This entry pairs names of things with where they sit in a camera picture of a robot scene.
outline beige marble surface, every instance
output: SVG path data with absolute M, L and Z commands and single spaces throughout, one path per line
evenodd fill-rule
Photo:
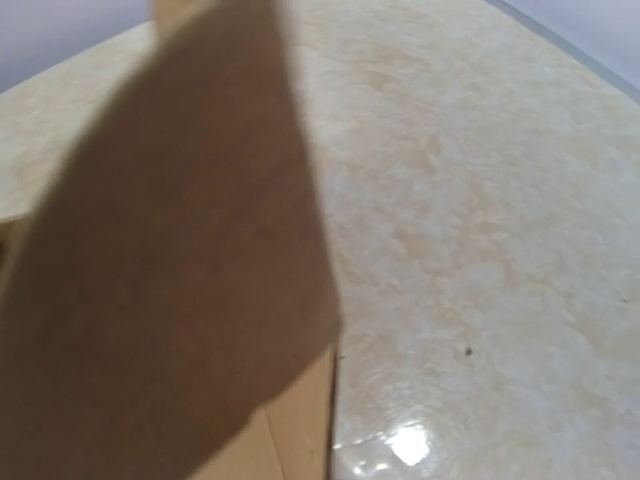
M 292 9 L 347 320 L 335 478 L 637 478 L 640 107 L 479 0 Z M 0 96 L 3 215 L 147 28 Z

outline brown cardboard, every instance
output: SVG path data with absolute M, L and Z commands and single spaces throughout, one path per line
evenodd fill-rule
M 0 219 L 0 271 L 5 264 L 9 251 L 15 244 L 18 227 L 23 223 L 23 220 L 21 217 Z
M 161 36 L 208 2 L 155 0 Z M 323 480 L 327 477 L 334 354 L 330 348 L 250 424 L 194 480 Z

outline white wall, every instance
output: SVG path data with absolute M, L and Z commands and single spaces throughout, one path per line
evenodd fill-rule
M 640 89 L 640 0 L 502 0 Z
M 149 17 L 151 0 L 0 0 L 0 92 Z

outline marble countertop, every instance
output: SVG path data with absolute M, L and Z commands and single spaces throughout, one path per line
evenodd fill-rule
M 346 331 L 335 477 L 640 471 L 640 107 L 479 0 L 294 2 Z M 153 43 L 0 95 L 0 217 Z

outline table surface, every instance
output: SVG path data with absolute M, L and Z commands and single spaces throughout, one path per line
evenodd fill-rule
M 632 478 L 638 105 L 478 0 L 291 8 L 347 323 L 336 479 Z M 0 96 L 0 217 L 152 43 Z

